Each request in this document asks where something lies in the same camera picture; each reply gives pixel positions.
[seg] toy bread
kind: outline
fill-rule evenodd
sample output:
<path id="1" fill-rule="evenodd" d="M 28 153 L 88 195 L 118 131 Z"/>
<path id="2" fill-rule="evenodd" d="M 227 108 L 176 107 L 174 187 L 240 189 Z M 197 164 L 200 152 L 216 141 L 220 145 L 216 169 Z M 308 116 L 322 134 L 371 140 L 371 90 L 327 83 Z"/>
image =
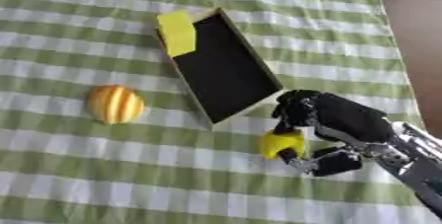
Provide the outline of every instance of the toy bread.
<path id="1" fill-rule="evenodd" d="M 144 101 L 123 86 L 99 86 L 91 92 L 89 109 L 104 123 L 129 122 L 144 111 Z"/>

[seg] gingham tablecloth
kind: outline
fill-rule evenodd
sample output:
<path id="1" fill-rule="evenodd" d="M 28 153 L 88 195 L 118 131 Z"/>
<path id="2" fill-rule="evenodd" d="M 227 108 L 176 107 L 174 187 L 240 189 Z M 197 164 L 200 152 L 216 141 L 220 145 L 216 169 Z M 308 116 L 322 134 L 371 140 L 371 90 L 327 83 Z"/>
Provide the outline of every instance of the gingham tablecloth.
<path id="1" fill-rule="evenodd" d="M 286 89 L 421 123 L 381 0 L 0 0 L 0 223 L 437 222 L 373 163 L 312 178 L 263 161 L 274 104 L 206 130 L 152 34 L 158 13 L 212 7 Z M 93 120 L 85 98 L 105 84 L 148 112 Z"/>

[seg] wooden box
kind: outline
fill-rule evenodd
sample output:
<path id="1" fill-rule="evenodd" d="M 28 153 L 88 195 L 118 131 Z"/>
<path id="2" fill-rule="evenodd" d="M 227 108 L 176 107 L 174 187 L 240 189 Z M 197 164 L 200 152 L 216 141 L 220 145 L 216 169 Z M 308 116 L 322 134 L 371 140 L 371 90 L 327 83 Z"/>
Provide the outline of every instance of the wooden box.
<path id="1" fill-rule="evenodd" d="M 168 57 L 210 128 L 280 94 L 282 85 L 224 11 L 213 9 L 193 23 L 196 51 Z"/>

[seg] wooden table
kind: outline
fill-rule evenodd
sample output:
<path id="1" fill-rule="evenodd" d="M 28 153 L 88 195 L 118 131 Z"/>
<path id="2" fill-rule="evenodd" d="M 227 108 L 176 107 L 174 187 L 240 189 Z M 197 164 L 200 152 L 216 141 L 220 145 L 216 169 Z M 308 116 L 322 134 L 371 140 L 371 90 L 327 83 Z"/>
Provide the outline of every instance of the wooden table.
<path id="1" fill-rule="evenodd" d="M 442 0 L 384 0 L 427 130 L 442 138 Z"/>

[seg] robotic hand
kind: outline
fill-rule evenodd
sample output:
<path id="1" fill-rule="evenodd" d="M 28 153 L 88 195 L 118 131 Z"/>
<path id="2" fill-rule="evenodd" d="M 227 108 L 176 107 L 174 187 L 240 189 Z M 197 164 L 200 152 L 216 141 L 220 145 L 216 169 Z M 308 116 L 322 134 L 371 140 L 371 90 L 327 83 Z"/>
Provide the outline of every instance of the robotic hand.
<path id="1" fill-rule="evenodd" d="M 373 159 L 442 218 L 442 140 L 406 122 L 391 123 L 384 112 L 330 93 L 294 90 L 277 101 L 272 116 L 280 122 L 274 135 L 313 126 L 318 137 L 343 143 L 315 151 L 311 159 L 300 159 L 293 148 L 281 149 L 277 154 L 286 164 L 314 176 L 329 176 L 360 169 L 361 157 Z"/>

